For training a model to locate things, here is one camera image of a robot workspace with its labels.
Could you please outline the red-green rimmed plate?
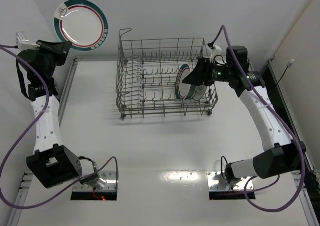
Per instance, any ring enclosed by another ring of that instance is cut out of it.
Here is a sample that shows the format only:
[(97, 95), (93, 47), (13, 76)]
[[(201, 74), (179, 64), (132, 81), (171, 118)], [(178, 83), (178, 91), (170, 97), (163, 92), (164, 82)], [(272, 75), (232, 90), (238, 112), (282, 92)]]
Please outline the red-green rimmed plate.
[(100, 47), (109, 33), (108, 20), (99, 6), (89, 0), (67, 0), (56, 9), (53, 18), (56, 35), (72, 42), (77, 51)]
[(183, 80), (191, 73), (191, 67), (188, 63), (183, 64), (175, 80), (175, 96), (179, 100), (191, 99), (196, 91), (195, 85), (186, 84)]

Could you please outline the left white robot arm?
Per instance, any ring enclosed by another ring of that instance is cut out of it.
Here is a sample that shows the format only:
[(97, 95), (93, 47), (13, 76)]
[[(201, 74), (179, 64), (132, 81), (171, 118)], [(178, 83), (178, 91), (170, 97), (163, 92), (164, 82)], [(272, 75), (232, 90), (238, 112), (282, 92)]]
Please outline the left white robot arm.
[(27, 157), (29, 169), (46, 188), (80, 179), (94, 189), (103, 189), (106, 180), (98, 172), (92, 159), (76, 156), (64, 144), (60, 133), (60, 93), (54, 79), (57, 66), (62, 66), (72, 47), (70, 41), (32, 42), (24, 32), (16, 33), (18, 56), (16, 61), (22, 94), (33, 107), (36, 141), (33, 154)]

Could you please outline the white plate with grey rings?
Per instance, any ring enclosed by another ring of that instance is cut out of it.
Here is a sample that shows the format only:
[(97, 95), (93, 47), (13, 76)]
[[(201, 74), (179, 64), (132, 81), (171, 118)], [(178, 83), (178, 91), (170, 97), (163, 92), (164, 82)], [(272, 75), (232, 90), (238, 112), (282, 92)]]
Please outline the white plate with grey rings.
[(195, 87), (194, 95), (192, 96), (192, 99), (198, 101), (200, 100), (207, 92), (207, 86), (206, 85), (200, 85)]

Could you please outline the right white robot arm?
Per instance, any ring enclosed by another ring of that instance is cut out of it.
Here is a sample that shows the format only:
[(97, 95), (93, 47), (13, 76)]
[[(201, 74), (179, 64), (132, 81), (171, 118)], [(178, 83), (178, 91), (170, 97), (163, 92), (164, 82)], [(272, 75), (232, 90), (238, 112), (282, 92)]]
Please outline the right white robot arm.
[(226, 63), (215, 61), (222, 49), (208, 43), (210, 57), (200, 56), (194, 70), (183, 82), (195, 86), (210, 86), (216, 81), (227, 82), (247, 107), (259, 132), (264, 152), (252, 159), (226, 165), (224, 179), (228, 183), (242, 177), (270, 178), (300, 170), (300, 153), (289, 127), (272, 113), (266, 84), (258, 71), (249, 69), (248, 50), (245, 46), (232, 46), (226, 50)]

